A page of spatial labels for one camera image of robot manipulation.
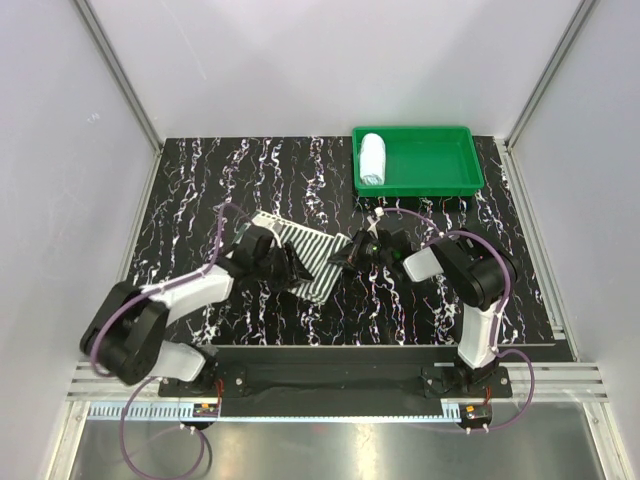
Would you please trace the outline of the light blue towel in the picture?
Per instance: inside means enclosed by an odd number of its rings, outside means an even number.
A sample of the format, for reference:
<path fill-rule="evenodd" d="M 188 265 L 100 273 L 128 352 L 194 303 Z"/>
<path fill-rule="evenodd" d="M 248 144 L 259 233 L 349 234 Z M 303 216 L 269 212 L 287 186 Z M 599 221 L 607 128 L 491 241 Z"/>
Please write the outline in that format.
<path fill-rule="evenodd" d="M 386 145 L 376 133 L 367 133 L 359 151 L 359 177 L 364 185 L 382 185 L 386 174 Z"/>

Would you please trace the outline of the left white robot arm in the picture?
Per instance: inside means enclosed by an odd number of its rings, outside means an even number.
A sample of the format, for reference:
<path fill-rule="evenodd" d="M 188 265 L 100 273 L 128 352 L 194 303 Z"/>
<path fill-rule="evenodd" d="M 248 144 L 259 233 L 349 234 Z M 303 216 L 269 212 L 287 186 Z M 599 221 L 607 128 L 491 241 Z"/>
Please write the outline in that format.
<path fill-rule="evenodd" d="M 232 246 L 216 246 L 211 262 L 146 287 L 127 281 L 109 291 L 79 342 L 94 372 L 133 386 L 150 377 L 181 381 L 196 396 L 215 386 L 215 364 L 200 348 L 165 339 L 167 326 L 207 305 L 226 301 L 235 287 L 264 281 L 275 292 L 314 280 L 293 244 L 250 225 Z"/>

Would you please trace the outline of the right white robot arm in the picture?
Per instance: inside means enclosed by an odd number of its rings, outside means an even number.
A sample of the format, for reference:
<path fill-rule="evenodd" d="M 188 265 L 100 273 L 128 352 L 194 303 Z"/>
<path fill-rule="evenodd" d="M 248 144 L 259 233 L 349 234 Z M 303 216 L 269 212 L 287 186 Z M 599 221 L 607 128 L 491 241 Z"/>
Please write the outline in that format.
<path fill-rule="evenodd" d="M 453 365 L 440 372 L 425 368 L 424 386 L 439 398 L 488 394 L 504 357 L 497 339 L 512 284 L 518 279 L 518 262 L 467 229 L 435 238 L 420 250 L 411 246 L 403 230 L 361 229 L 329 262 L 350 271 L 377 265 L 403 283 L 444 276 L 463 303 L 462 332 Z"/>

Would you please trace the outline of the green white striped towel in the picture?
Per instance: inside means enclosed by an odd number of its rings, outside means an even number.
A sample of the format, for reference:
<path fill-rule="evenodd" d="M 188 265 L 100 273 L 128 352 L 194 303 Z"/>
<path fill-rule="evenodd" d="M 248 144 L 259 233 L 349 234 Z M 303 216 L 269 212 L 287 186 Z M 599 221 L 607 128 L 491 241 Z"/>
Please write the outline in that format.
<path fill-rule="evenodd" d="M 304 283 L 288 292 L 312 303 L 323 305 L 341 275 L 342 268 L 331 264 L 328 259 L 348 246 L 350 238 L 338 233 L 331 235 L 276 215 L 258 210 L 251 216 L 252 222 L 260 227 L 274 230 L 282 243 L 289 242 L 306 270 L 313 276 L 310 283 Z"/>

